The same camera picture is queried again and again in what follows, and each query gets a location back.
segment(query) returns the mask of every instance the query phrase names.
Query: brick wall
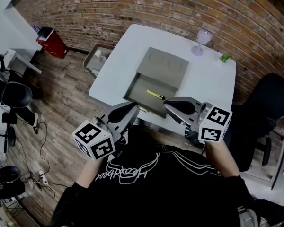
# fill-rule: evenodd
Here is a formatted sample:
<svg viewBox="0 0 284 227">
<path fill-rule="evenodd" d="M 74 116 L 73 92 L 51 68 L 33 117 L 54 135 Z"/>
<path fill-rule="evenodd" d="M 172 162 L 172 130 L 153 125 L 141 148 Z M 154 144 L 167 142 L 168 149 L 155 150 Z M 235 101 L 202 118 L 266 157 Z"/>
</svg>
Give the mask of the brick wall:
<svg viewBox="0 0 284 227">
<path fill-rule="evenodd" d="M 267 73 L 284 76 L 284 0 L 13 0 L 31 25 L 50 26 L 71 47 L 116 45 L 127 28 L 141 24 L 195 40 L 237 62 L 234 103 L 246 100 Z"/>
</svg>

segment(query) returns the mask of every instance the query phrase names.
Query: small green toy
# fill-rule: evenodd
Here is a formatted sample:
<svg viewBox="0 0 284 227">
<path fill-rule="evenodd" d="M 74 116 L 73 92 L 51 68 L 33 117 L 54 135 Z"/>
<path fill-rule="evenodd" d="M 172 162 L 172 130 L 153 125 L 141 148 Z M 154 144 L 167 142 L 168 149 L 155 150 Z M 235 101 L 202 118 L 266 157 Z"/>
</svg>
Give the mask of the small green toy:
<svg viewBox="0 0 284 227">
<path fill-rule="evenodd" d="M 228 62 L 230 59 L 231 59 L 231 55 L 223 55 L 223 56 L 220 57 L 220 60 L 221 60 L 223 63 Z"/>
</svg>

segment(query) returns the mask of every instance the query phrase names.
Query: wooden floor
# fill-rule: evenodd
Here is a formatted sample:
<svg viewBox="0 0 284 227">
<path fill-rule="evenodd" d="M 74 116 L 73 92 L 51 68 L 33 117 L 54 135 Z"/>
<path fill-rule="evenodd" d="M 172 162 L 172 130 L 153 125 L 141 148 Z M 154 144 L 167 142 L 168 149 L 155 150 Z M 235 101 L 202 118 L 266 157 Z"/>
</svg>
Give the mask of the wooden floor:
<svg viewBox="0 0 284 227">
<path fill-rule="evenodd" d="M 42 75 L 32 75 L 33 84 L 40 86 L 44 91 L 42 100 L 33 100 L 33 110 L 39 113 L 39 122 L 45 122 L 48 129 L 46 143 L 42 149 L 42 156 L 50 163 L 50 171 L 46 174 L 47 180 L 51 182 L 49 188 L 39 190 L 32 182 L 27 182 L 27 194 L 23 200 L 26 208 L 44 226 L 50 225 L 51 215 L 60 199 L 65 187 L 56 184 L 71 186 L 85 164 L 85 156 L 74 144 L 71 133 L 85 119 L 91 119 L 101 115 L 104 108 L 88 96 L 88 91 L 94 78 L 84 71 L 83 61 L 86 55 L 69 52 L 64 60 L 56 59 L 46 52 L 38 56 L 34 63 Z M 40 158 L 40 147 L 44 143 L 45 125 L 41 124 L 39 134 L 36 135 L 32 127 L 22 121 L 15 126 L 16 136 L 19 142 L 15 147 L 9 149 L 8 164 L 20 168 L 23 174 L 27 173 L 25 158 L 29 170 L 35 173 L 38 170 L 47 171 L 47 163 Z M 148 129 L 151 135 L 163 144 L 178 146 L 182 149 L 200 152 L 184 137 L 166 132 L 164 130 L 154 131 Z M 270 161 L 270 167 L 275 171 L 278 158 L 272 154 L 274 159 Z M 260 167 L 261 158 L 256 159 L 256 174 L 267 174 L 267 170 Z"/>
</svg>

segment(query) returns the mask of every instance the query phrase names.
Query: red box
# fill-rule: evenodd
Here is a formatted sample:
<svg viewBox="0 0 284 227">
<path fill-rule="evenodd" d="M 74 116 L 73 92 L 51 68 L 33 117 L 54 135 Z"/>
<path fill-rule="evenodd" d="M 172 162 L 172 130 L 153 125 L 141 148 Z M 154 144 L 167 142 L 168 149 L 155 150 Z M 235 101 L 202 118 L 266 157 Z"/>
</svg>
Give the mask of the red box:
<svg viewBox="0 0 284 227">
<path fill-rule="evenodd" d="M 67 46 L 54 30 L 52 30 L 46 39 L 38 37 L 36 41 L 54 57 L 63 59 L 68 52 Z"/>
</svg>

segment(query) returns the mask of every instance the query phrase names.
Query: power strip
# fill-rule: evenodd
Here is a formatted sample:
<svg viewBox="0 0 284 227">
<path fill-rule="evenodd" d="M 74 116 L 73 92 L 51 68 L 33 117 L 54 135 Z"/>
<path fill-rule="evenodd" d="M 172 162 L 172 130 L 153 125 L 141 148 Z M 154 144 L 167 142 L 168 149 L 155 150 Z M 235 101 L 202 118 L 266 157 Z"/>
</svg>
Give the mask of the power strip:
<svg viewBox="0 0 284 227">
<path fill-rule="evenodd" d="M 48 181 L 47 181 L 46 176 L 43 173 L 43 171 L 39 171 L 39 179 L 40 179 L 41 184 L 48 186 Z"/>
</svg>

